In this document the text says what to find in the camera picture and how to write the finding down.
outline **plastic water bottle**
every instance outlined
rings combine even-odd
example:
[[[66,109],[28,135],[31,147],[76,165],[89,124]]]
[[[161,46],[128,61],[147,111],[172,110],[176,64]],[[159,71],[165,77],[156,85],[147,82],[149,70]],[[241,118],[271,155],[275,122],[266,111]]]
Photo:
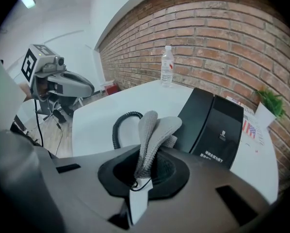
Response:
[[[162,86],[169,87],[173,78],[174,56],[171,46],[165,46],[165,53],[161,58],[161,83]]]

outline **green plant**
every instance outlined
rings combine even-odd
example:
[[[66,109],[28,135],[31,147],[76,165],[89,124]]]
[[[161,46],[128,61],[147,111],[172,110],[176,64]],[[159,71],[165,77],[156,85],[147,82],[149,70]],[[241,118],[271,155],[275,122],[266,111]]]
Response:
[[[285,114],[281,95],[275,95],[269,89],[257,91],[261,103],[276,117],[281,118]]]

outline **ceiling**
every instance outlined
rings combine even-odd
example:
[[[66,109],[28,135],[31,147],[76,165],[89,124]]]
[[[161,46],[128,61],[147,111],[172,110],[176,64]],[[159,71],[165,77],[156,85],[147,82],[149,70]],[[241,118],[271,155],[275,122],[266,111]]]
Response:
[[[72,6],[86,6],[89,7],[91,0],[34,0],[35,6],[28,9],[19,0],[13,9],[10,11],[9,15],[3,22],[0,33],[6,33],[12,26],[23,18],[37,16],[45,12],[50,12],[58,9],[63,9]]]

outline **gray fabric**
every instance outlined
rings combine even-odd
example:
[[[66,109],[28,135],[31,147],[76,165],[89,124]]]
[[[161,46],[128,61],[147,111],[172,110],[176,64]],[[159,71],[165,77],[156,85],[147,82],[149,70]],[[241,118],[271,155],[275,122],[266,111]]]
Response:
[[[168,146],[172,146],[176,142],[177,138],[172,136],[172,134],[182,125],[181,119],[175,116],[169,116],[157,120],[157,117],[158,114],[156,112],[150,111],[140,120],[139,134],[141,149],[137,168],[134,173],[135,178],[149,178],[151,165],[158,148],[165,141]]]
[[[141,148],[136,170],[134,173],[135,177],[137,177],[137,174],[141,171],[142,165],[144,163],[148,141],[156,125],[157,118],[158,118],[157,112],[148,111],[139,122],[139,136],[141,141]]]
[[[175,143],[177,141],[177,137],[175,135],[171,135],[168,139],[166,139],[162,146],[167,147],[167,148],[173,148]]]

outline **white table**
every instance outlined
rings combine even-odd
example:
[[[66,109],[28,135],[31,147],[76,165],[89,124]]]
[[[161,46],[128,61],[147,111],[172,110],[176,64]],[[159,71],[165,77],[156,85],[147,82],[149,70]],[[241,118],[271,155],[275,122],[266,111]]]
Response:
[[[153,81],[90,103],[74,112],[73,156],[113,150],[112,129],[116,120],[130,111],[157,111],[159,118],[178,116],[193,89],[172,84],[164,88]],[[126,119],[119,129],[121,147],[140,144],[136,117]],[[231,171],[258,190],[269,203],[277,199],[278,170],[269,133],[264,130],[264,148],[258,153],[239,145]]]

